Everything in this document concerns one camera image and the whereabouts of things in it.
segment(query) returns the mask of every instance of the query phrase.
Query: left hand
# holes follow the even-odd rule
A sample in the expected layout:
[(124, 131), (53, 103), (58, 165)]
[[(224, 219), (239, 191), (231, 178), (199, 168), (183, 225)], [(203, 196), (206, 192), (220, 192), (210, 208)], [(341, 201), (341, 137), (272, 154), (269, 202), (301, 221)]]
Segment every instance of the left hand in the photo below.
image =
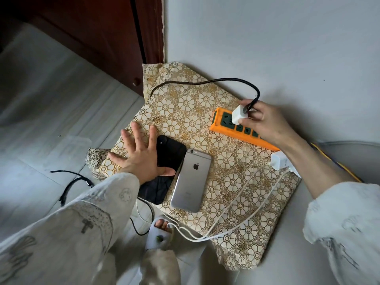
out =
[(140, 126), (136, 122), (131, 124), (135, 137), (133, 140), (127, 130), (121, 130), (121, 137), (124, 142), (124, 149), (127, 149), (129, 157), (127, 159), (115, 154), (108, 153), (108, 158), (121, 167), (119, 173), (128, 172), (135, 175), (140, 185), (153, 180), (157, 176), (173, 176), (176, 171), (168, 167), (157, 167), (157, 129), (154, 125), (149, 127), (149, 145), (145, 146), (140, 132)]

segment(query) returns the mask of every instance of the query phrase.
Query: pant leg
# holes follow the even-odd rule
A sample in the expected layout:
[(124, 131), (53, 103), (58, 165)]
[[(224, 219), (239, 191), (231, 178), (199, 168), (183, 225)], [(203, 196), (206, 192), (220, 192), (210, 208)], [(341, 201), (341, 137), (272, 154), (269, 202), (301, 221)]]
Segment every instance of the pant leg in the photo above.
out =
[(102, 263), (98, 266), (98, 272), (92, 280), (92, 285), (116, 285), (116, 263), (113, 254), (104, 255)]
[(181, 284), (181, 273), (173, 250), (148, 250), (142, 259), (140, 271), (142, 274), (140, 285)]

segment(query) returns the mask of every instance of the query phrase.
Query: orange power strip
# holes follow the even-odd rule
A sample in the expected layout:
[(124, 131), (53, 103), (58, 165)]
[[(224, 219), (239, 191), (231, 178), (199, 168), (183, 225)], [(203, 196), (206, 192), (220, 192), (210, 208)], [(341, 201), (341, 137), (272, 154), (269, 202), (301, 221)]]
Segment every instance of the orange power strip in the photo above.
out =
[(251, 128), (244, 127), (243, 125), (235, 125), (232, 123), (232, 112), (220, 107), (217, 108), (214, 112), (210, 130), (260, 147), (267, 148), (272, 151), (280, 150), (276, 146), (262, 139), (260, 135)]

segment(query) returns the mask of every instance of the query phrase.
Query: white slipper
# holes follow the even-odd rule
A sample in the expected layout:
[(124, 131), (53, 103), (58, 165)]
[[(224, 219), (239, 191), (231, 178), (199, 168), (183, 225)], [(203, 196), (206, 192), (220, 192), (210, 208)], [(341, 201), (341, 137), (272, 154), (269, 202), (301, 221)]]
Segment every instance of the white slipper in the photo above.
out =
[(155, 227), (158, 220), (163, 219), (164, 222), (170, 222), (164, 215), (157, 217), (153, 223), (150, 225), (148, 239), (146, 240), (145, 250), (149, 249), (161, 249), (166, 250), (173, 239), (173, 232), (162, 230), (161, 228)]

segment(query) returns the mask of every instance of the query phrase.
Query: cabinet knob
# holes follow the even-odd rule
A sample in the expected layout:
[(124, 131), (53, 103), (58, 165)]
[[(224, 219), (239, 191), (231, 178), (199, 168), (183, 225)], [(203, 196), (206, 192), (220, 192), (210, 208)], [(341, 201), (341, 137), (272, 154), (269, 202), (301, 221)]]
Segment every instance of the cabinet knob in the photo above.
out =
[(137, 87), (138, 85), (140, 85), (140, 83), (141, 83), (141, 80), (139, 78), (134, 78), (132, 85)]

